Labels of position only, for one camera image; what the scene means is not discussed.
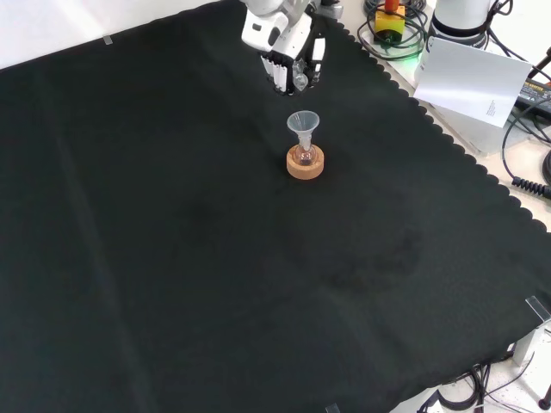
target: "round wooden holder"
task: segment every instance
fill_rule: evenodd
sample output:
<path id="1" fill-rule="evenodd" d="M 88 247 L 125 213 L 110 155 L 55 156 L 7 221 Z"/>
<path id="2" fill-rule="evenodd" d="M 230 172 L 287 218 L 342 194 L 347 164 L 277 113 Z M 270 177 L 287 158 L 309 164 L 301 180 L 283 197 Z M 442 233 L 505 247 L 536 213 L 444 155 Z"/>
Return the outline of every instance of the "round wooden holder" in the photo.
<path id="1" fill-rule="evenodd" d="M 316 162 L 314 162 L 312 165 L 299 165 L 293 160 L 293 152 L 296 149 L 298 145 L 293 146 L 291 149 L 289 149 L 289 152 L 287 152 L 287 170 L 291 176 L 295 177 L 296 179 L 313 179 L 319 174 L 321 174 L 321 171 L 324 170 L 324 161 L 325 156 L 324 152 L 321 151 L 321 149 L 318 148 L 318 146 L 313 145 L 313 147 L 316 150 L 316 153 L 318 154 L 318 157 L 316 159 Z"/>

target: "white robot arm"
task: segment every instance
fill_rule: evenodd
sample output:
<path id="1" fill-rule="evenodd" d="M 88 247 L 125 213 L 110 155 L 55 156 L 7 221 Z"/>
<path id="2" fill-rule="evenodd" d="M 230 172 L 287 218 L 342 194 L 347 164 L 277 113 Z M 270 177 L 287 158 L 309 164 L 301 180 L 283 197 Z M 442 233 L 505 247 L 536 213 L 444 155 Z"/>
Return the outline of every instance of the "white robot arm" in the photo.
<path id="1" fill-rule="evenodd" d="M 338 0 L 243 0 L 247 16 L 241 39 L 260 51 L 275 91 L 299 94 L 319 80 L 325 54 L 320 15 L 337 19 Z"/>

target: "clear plastic funnel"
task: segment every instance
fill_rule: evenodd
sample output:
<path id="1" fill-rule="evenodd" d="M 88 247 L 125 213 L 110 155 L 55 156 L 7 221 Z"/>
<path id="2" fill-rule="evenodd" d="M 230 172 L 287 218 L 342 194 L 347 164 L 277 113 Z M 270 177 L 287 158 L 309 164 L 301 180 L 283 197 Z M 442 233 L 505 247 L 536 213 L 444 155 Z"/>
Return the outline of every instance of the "clear plastic funnel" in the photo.
<path id="1" fill-rule="evenodd" d="M 295 112 L 287 119 L 288 128 L 299 137 L 299 145 L 294 151 L 294 161 L 300 165 L 311 165 L 317 154 L 312 146 L 312 132 L 319 125 L 319 116 L 310 110 Z"/>

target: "white paper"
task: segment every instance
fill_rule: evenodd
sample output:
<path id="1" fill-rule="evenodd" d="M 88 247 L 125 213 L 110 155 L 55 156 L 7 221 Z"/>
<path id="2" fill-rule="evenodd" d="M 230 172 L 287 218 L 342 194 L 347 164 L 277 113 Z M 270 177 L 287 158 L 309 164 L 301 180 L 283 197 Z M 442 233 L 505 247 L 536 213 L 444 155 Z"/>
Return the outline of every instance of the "white paper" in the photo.
<path id="1" fill-rule="evenodd" d="M 503 127 L 531 70 L 529 63 L 431 37 L 415 97 Z"/>

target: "black cloth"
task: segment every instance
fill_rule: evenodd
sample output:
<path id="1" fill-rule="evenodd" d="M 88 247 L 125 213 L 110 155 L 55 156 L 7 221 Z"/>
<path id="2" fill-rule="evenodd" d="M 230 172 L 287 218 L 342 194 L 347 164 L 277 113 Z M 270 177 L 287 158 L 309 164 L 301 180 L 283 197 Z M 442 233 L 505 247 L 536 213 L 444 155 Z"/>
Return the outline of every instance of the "black cloth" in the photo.
<path id="1" fill-rule="evenodd" d="M 537 326 L 551 242 L 336 23 L 269 89 L 210 4 L 0 74 L 0 411 L 388 412 Z M 321 119 L 325 171 L 286 128 Z"/>

